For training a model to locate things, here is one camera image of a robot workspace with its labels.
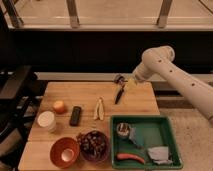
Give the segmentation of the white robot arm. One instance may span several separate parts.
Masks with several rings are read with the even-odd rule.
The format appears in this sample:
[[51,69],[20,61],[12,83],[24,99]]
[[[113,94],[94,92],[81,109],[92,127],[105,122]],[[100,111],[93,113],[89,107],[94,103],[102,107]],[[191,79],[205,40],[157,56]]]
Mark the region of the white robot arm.
[[213,87],[175,66],[174,58],[171,46],[149,48],[142,53],[131,78],[142,83],[158,74],[213,124]]

